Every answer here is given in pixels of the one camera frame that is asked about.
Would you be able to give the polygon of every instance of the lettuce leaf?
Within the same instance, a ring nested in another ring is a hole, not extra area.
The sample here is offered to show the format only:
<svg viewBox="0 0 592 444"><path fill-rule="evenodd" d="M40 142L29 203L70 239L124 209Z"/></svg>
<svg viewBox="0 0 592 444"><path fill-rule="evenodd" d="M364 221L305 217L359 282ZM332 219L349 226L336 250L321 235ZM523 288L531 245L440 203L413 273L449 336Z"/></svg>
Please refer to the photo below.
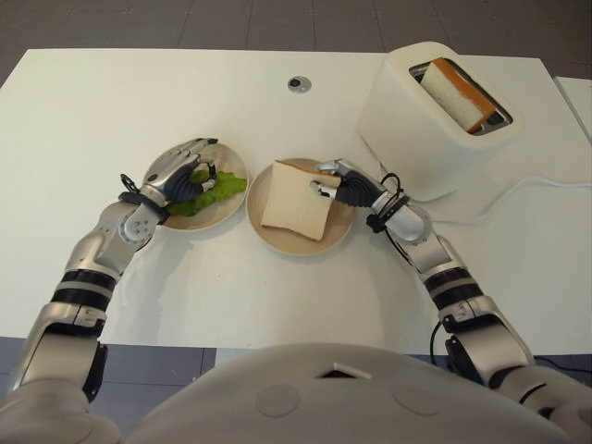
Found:
<svg viewBox="0 0 592 444"><path fill-rule="evenodd" d="M208 172L203 169L193 171L191 181L203 183L208 180ZM237 178L234 173L218 171L216 174L216 185L210 191L206 191L196 199L186 202L170 203L166 209L172 216L195 216L200 210L215 202L222 202L230 199L239 192L247 189L247 179Z"/></svg>

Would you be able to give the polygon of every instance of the black cable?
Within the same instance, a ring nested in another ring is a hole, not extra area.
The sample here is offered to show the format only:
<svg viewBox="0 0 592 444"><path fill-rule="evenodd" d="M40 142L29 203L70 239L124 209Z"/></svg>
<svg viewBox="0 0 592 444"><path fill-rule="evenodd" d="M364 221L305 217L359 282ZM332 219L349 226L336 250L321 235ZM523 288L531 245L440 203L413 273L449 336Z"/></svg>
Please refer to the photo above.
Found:
<svg viewBox="0 0 592 444"><path fill-rule="evenodd" d="M438 333L440 327L442 327L442 323L438 321L438 323L432 330L432 336L429 339L429 362L432 363L432 365L435 365L436 367L438 367L438 363L436 362L436 357L434 356L434 341L436 340L436 334Z"/></svg>
<svg viewBox="0 0 592 444"><path fill-rule="evenodd" d="M559 365L559 364L553 362L552 360L550 360L549 358L544 358L542 356L535 356L535 359L549 363L549 364L553 365L554 367L559 368L560 370L563 370L565 372L579 372L579 373L586 373L587 375L592 375L591 370L585 370L584 368L564 367L563 365Z"/></svg>
<svg viewBox="0 0 592 444"><path fill-rule="evenodd" d="M401 179L395 173L388 173L382 180L380 180L380 185L384 185L387 179L394 178L397 180L397 190L395 191L394 197L399 197L399 194L403 192L403 188L401 186Z"/></svg>

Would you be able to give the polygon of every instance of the white bread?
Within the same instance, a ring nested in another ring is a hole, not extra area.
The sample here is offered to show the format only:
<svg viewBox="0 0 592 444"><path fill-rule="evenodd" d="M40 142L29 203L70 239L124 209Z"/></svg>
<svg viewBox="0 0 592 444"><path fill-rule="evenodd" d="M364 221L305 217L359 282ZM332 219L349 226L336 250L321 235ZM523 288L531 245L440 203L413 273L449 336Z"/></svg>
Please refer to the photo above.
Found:
<svg viewBox="0 0 592 444"><path fill-rule="evenodd" d="M474 133L496 107L445 58L433 60L421 85L467 132Z"/></svg>
<svg viewBox="0 0 592 444"><path fill-rule="evenodd" d="M274 162L261 225L287 228L315 241L322 240L333 201L313 190L311 180L332 187L341 182L337 176Z"/></svg>

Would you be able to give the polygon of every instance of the floor tile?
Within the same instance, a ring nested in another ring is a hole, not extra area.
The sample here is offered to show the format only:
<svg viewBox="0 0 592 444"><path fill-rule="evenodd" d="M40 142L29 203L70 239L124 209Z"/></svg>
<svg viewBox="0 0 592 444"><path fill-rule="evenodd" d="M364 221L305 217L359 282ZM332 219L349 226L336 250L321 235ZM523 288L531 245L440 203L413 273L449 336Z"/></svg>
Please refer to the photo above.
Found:
<svg viewBox="0 0 592 444"><path fill-rule="evenodd" d="M47 47L70 11L70 4L63 2L26 5L0 30L0 53Z"/></svg>
<svg viewBox="0 0 592 444"><path fill-rule="evenodd" d="M348 15L319 13L314 16L314 49L380 53L383 51L376 17L371 12Z"/></svg>
<svg viewBox="0 0 592 444"><path fill-rule="evenodd" d="M254 14L312 14L313 0L253 0Z"/></svg>
<svg viewBox="0 0 592 444"><path fill-rule="evenodd" d="M592 371L592 354L572 354L571 367L581 370ZM572 372L573 377L577 377L578 381L592 387L592 375L589 373Z"/></svg>
<svg viewBox="0 0 592 444"><path fill-rule="evenodd" d="M562 50L553 54L553 61L592 63L592 16L588 22L558 23L552 25L559 34Z"/></svg>
<svg viewBox="0 0 592 444"><path fill-rule="evenodd" d="M444 25L452 48L461 54L539 57L558 62L585 62L589 43L578 30L548 23L522 26L498 19L465 25Z"/></svg>
<svg viewBox="0 0 592 444"><path fill-rule="evenodd" d="M185 386L200 375L204 349L108 345L104 381Z"/></svg>
<svg viewBox="0 0 592 444"><path fill-rule="evenodd" d="M108 48L126 29L128 14L81 11L70 14L51 42L54 48Z"/></svg>
<svg viewBox="0 0 592 444"><path fill-rule="evenodd" d="M378 15L392 17L435 16L436 9L430 0L375 0Z"/></svg>
<svg viewBox="0 0 592 444"><path fill-rule="evenodd" d="M590 0L536 0L538 6L552 23L584 23L592 17Z"/></svg>
<svg viewBox="0 0 592 444"><path fill-rule="evenodd" d="M418 42L440 42L450 46L448 35L436 16L421 16L413 20L378 16L378 23L387 52Z"/></svg>
<svg viewBox="0 0 592 444"><path fill-rule="evenodd" d="M246 49L248 26L249 13L241 8L208 14L193 9L187 17L179 47Z"/></svg>
<svg viewBox="0 0 592 444"><path fill-rule="evenodd" d="M314 0L314 13L324 15L372 15L375 12L373 0Z"/></svg>
<svg viewBox="0 0 592 444"><path fill-rule="evenodd" d="M313 51L312 14L252 14L247 49Z"/></svg>
<svg viewBox="0 0 592 444"><path fill-rule="evenodd" d="M10 373L17 363L25 339L0 337L0 373Z"/></svg>
<svg viewBox="0 0 592 444"><path fill-rule="evenodd" d="M8 386L8 374L0 373L0 402L5 396L7 386Z"/></svg>
<svg viewBox="0 0 592 444"><path fill-rule="evenodd" d="M112 419L127 435L154 407L182 390L180 386L104 383L91 403L91 413Z"/></svg>
<svg viewBox="0 0 592 444"><path fill-rule="evenodd" d="M220 350L234 350L234 349L203 349L202 372L203 375L209 372L216 366L218 351Z"/></svg>
<svg viewBox="0 0 592 444"><path fill-rule="evenodd" d="M210 19L211 15L251 14L253 0L194 0L191 13L203 15L203 19Z"/></svg>
<svg viewBox="0 0 592 444"><path fill-rule="evenodd" d="M130 8L130 0L79 0L76 12L124 12Z"/></svg>
<svg viewBox="0 0 592 444"><path fill-rule="evenodd" d="M175 48L187 17L189 2L177 3L164 11L133 7L125 17L121 31L111 44L126 48Z"/></svg>
<svg viewBox="0 0 592 444"><path fill-rule="evenodd" d="M592 65L585 63L552 62L543 60L551 77L574 77L577 79L592 79Z"/></svg>

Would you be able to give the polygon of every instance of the robotic hand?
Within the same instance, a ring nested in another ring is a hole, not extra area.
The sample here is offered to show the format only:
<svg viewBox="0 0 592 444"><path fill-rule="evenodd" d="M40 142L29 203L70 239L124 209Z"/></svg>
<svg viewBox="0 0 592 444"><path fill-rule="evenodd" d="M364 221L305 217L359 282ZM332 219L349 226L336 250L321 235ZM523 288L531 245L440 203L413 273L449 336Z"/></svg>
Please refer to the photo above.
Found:
<svg viewBox="0 0 592 444"><path fill-rule="evenodd" d="M336 189L316 181L311 186L327 198L370 208L367 225L374 232L385 230L415 269L438 308L441 325L451 334L446 349L455 373L544 415L577 441L589 442L592 390L535 365L524 341L483 294L459 254L434 232L429 214L409 204L398 177L385 177L398 181L391 192L343 159L320 164L317 170L341 176L342 182Z"/></svg>
<svg viewBox="0 0 592 444"><path fill-rule="evenodd" d="M213 143L217 140L196 139L166 151L150 166L139 189L121 175L128 191L106 207L96 227L73 249L52 300L42 308L25 342L0 413L48 393L65 403L75 399L81 409L93 400L107 352L98 338L113 290L133 255L167 220L165 206L193 199L214 186L216 167L201 153ZM209 180L190 182L192 171L203 163L208 165Z"/></svg>

